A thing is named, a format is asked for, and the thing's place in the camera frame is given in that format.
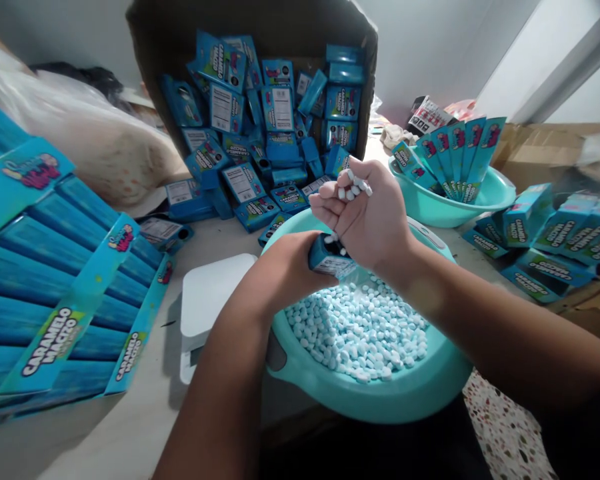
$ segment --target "human arm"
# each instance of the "human arm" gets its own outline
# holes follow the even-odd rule
[[[309,198],[347,252],[400,293],[454,342],[494,385],[527,408],[581,405],[600,390],[600,340],[491,285],[420,244],[400,188],[380,163],[350,159],[373,195],[340,201],[335,183]],[[338,186],[348,187],[340,175]]]
[[[284,235],[250,268],[220,312],[153,480],[256,476],[260,392],[276,312],[337,280],[309,270],[319,232]]]

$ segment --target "open cardboard box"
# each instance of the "open cardboard box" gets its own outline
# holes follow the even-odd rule
[[[149,95],[183,157],[189,154],[189,148],[171,116],[158,77],[168,73],[191,83],[185,64],[195,57],[196,29],[216,37],[249,34],[260,60],[292,60],[295,78],[299,69],[313,75],[316,69],[324,67],[328,43],[363,47],[366,83],[360,102],[357,144],[351,153],[364,158],[378,34],[354,2],[135,0],[127,11],[127,20]],[[317,126],[315,131],[320,132],[320,125]]]

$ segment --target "right hand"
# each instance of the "right hand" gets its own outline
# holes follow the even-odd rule
[[[346,171],[337,182],[327,182],[309,196],[311,211],[336,232],[348,254],[362,267],[377,273],[391,262],[396,249],[406,249],[413,238],[400,186],[387,168],[376,160],[360,161],[349,156],[353,174],[371,186],[372,196],[362,192],[352,201],[338,198],[339,187],[353,183]]]

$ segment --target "tray of candy boxes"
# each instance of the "tray of candy boxes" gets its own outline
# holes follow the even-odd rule
[[[127,390],[174,262],[0,111],[0,420]]]

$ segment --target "brown cardboard box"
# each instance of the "brown cardboard box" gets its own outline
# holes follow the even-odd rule
[[[585,135],[600,133],[600,123],[505,125],[492,166],[516,186],[557,182],[580,157]]]
[[[185,64],[195,57],[197,28],[216,37],[249,34],[260,60],[286,58],[292,60],[294,70],[302,68],[311,74],[324,66],[328,43],[363,47],[367,81],[360,102],[357,145],[352,153],[364,158],[378,34],[354,2],[135,0],[127,11],[127,20],[147,90],[183,157],[189,149],[171,118],[157,80],[160,74],[168,73],[190,81]]]

